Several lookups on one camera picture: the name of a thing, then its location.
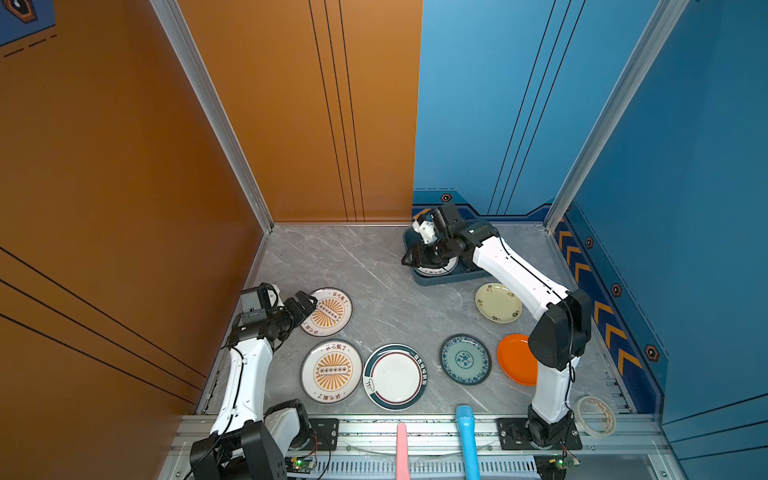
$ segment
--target light green plate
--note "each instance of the light green plate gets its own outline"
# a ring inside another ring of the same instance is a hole
[[[486,283],[478,288],[475,305],[485,318],[497,323],[514,322],[523,311],[523,302],[500,283]]]

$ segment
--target blue stick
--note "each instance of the blue stick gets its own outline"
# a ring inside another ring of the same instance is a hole
[[[458,432],[462,435],[462,451],[464,452],[467,480],[480,480],[478,447],[475,444],[475,414],[472,412],[471,406],[462,405],[456,409],[456,425],[458,425]]]

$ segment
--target pink stick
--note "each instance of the pink stick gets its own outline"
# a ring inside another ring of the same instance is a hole
[[[397,425],[395,480],[411,480],[411,474],[408,473],[408,432],[405,423]]]

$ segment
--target blue floral plate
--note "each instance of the blue floral plate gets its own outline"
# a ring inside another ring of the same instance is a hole
[[[464,333],[442,344],[440,362],[451,380],[462,385],[477,385],[491,374],[491,353],[480,340]]]

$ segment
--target metal corner post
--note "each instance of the metal corner post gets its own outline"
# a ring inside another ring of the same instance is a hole
[[[160,24],[163,25],[165,35],[174,48],[184,73],[187,74],[197,100],[203,107],[237,181],[240,182],[240,187],[248,199],[253,214],[258,219],[261,229],[268,234],[272,231],[274,221],[177,0],[150,0],[150,3]]]
[[[548,232],[553,232],[558,222],[565,214],[568,205],[571,204],[576,192],[581,188],[589,170],[600,156],[608,138],[616,128],[621,115],[627,109],[645,75],[656,60],[661,47],[667,41],[677,20],[683,14],[688,5],[688,0],[660,0],[648,24],[640,36],[640,40],[630,55],[624,70],[614,86],[611,95],[603,106],[600,116],[595,121],[592,131],[589,133],[584,146],[581,147],[571,171],[568,172],[565,181],[560,187],[558,195],[554,199],[552,208],[549,209],[544,225]]]

